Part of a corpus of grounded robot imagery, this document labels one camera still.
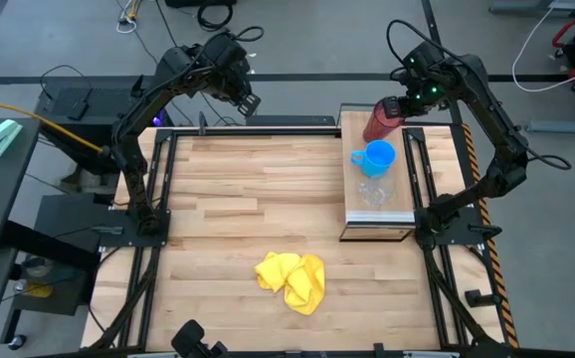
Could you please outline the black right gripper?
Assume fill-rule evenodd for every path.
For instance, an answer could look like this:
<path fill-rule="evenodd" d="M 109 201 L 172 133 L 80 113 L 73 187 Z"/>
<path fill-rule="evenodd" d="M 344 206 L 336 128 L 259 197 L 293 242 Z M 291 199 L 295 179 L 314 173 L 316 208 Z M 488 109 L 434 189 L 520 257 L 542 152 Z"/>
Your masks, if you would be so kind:
<path fill-rule="evenodd" d="M 409 74 L 398 77 L 406 88 L 404 96 L 386 96 L 380 100 L 387 119 L 409 118 L 428 114 L 432 109 L 446 110 L 449 101 L 440 82 L 427 78 L 414 78 Z"/>

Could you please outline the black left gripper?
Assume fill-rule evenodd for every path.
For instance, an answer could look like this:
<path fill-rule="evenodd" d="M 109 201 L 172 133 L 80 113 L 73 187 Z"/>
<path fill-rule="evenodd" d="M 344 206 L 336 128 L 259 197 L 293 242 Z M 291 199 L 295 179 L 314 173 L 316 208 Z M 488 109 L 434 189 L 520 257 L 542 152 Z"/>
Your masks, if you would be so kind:
<path fill-rule="evenodd" d="M 206 93 L 215 99 L 238 107 L 243 117 L 253 114 L 261 99 L 253 93 L 248 72 L 250 64 L 246 58 L 238 60 L 215 72 L 209 80 Z"/>

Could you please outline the red ribbed cup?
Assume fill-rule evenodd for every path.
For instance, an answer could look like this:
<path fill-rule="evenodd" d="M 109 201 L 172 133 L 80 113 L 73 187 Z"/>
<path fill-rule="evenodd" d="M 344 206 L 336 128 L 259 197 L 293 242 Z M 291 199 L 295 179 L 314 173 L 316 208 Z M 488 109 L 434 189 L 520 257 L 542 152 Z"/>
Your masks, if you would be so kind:
<path fill-rule="evenodd" d="M 362 136 L 366 142 L 383 139 L 404 123 L 405 118 L 385 118 L 380 100 L 373 107 L 371 116 L 364 127 Z"/>

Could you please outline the blue plastic mug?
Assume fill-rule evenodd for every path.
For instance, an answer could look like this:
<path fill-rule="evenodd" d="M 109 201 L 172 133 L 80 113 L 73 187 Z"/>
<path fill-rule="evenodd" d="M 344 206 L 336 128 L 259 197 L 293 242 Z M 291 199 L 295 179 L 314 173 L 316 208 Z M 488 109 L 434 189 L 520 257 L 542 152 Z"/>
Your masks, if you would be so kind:
<path fill-rule="evenodd" d="M 367 143 L 363 150 L 353 151 L 350 156 L 351 163 L 359 166 L 361 172 L 370 178 L 384 176 L 396 158 L 394 146 L 382 139 Z"/>

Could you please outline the clear plastic cup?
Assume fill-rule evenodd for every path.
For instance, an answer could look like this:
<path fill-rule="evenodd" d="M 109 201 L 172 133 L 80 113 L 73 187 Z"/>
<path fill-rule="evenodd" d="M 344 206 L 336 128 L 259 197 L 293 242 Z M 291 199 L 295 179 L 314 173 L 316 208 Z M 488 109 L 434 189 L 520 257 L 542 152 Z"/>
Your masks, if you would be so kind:
<path fill-rule="evenodd" d="M 385 177 L 371 177 L 359 184 L 362 201 L 369 206 L 382 206 L 394 197 L 395 185 Z"/>

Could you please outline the black power strip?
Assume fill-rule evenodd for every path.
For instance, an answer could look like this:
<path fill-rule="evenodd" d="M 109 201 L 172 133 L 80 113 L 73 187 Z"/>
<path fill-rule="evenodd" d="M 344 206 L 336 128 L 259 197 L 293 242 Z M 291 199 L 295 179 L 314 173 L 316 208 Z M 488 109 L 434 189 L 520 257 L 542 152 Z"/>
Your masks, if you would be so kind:
<path fill-rule="evenodd" d="M 246 126 L 335 126 L 329 115 L 252 115 L 246 119 Z"/>

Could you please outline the black computer tower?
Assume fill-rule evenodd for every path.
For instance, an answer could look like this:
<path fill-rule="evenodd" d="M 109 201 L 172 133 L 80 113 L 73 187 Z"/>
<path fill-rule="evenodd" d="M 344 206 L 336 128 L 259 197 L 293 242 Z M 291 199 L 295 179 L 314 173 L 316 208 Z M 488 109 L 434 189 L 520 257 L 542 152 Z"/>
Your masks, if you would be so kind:
<path fill-rule="evenodd" d="M 143 175 L 147 164 L 137 138 L 173 95 L 171 86 L 151 77 L 131 83 L 49 80 L 35 113 L 50 121 L 43 134 L 78 166 L 97 175 Z M 77 101 L 90 107 L 80 121 L 70 120 L 67 115 Z"/>

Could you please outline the small black box on tower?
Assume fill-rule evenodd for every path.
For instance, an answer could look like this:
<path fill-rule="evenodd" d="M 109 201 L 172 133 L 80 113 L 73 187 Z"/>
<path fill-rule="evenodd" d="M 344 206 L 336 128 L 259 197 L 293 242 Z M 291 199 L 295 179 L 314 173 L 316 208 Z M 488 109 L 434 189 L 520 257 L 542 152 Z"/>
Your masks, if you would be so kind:
<path fill-rule="evenodd" d="M 71 108 L 67 115 L 70 120 L 80 121 L 89 109 L 89 104 L 86 101 L 77 101 Z"/>

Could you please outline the yellow cloth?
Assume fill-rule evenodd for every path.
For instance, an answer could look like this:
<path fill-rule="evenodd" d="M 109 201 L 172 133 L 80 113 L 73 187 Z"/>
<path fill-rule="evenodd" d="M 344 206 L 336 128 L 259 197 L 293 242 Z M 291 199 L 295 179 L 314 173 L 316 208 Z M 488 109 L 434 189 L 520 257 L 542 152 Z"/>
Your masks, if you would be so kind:
<path fill-rule="evenodd" d="M 325 267 L 318 256 L 269 252 L 254 272 L 260 288 L 282 289 L 286 305 L 302 315 L 312 315 L 325 297 Z"/>

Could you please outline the black knob clamp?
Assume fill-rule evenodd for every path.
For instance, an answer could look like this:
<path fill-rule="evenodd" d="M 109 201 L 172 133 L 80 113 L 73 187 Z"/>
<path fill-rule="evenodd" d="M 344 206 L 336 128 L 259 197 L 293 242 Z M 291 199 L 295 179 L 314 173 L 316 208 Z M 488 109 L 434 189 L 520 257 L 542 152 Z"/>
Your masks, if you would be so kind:
<path fill-rule="evenodd" d="M 465 298 L 469 307 L 493 306 L 499 303 L 496 294 L 482 294 L 478 289 L 466 291 Z"/>

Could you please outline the orange black hazard tape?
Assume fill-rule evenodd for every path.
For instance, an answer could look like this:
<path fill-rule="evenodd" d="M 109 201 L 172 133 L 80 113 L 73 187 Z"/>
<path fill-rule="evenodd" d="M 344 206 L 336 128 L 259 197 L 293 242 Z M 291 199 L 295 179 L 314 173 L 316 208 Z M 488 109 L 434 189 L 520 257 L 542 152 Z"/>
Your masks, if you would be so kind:
<path fill-rule="evenodd" d="M 467 124 L 463 124 L 462 128 L 465 136 L 465 142 L 467 144 L 469 163 L 471 165 L 473 180 L 477 183 L 481 178 L 481 175 L 479 173 L 478 159 L 474 147 L 473 136 L 471 134 L 471 129 Z M 495 306 L 498 313 L 502 334 L 504 336 L 504 341 L 511 347 L 518 348 L 519 343 L 517 333 L 505 290 L 505 284 L 494 238 L 490 238 L 485 241 L 483 248 L 481 249 L 481 255 L 482 261 L 488 271 L 492 292 L 499 297 L 499 303 L 497 303 Z"/>

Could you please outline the black blocky device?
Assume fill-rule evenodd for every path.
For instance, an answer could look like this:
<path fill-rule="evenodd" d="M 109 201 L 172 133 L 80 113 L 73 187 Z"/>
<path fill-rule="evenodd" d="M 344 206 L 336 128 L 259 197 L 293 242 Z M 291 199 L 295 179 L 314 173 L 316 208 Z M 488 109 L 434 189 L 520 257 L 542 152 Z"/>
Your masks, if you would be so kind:
<path fill-rule="evenodd" d="M 202 342 L 204 335 L 203 327 L 190 319 L 172 338 L 171 346 L 181 358 L 230 358 L 228 349 L 221 341 L 209 348 Z"/>

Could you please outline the mint green stapler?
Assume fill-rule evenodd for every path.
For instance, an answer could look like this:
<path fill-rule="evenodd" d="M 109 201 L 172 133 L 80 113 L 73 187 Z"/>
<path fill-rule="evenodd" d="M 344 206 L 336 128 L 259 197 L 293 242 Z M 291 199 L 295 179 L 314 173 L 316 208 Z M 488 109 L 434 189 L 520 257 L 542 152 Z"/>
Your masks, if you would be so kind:
<path fill-rule="evenodd" d="M 23 126 L 13 119 L 0 123 L 0 157 L 23 129 Z"/>

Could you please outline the black low cart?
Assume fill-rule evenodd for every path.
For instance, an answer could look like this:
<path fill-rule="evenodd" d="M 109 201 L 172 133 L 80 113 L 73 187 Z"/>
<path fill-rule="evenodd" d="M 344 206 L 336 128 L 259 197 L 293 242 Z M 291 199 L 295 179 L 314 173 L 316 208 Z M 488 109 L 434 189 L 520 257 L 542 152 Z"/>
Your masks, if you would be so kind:
<path fill-rule="evenodd" d="M 34 228 L 13 221 L 5 224 L 1 243 L 25 256 L 10 273 L 14 293 L 1 344 L 12 350 L 25 344 L 27 337 L 16 331 L 25 311 L 73 315 L 89 302 L 98 263 L 97 238 L 91 233 L 95 199 L 94 194 L 45 196 Z M 52 295 L 24 295 L 27 281 L 51 283 Z"/>

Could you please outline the yellow item on cart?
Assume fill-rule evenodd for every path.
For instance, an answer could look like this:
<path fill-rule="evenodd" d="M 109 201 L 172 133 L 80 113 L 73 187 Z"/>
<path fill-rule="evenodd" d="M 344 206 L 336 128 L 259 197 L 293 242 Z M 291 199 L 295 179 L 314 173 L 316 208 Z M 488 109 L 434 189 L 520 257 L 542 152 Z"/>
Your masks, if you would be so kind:
<path fill-rule="evenodd" d="M 52 295 L 53 290 L 51 283 L 27 281 L 23 294 L 37 298 L 48 298 Z"/>

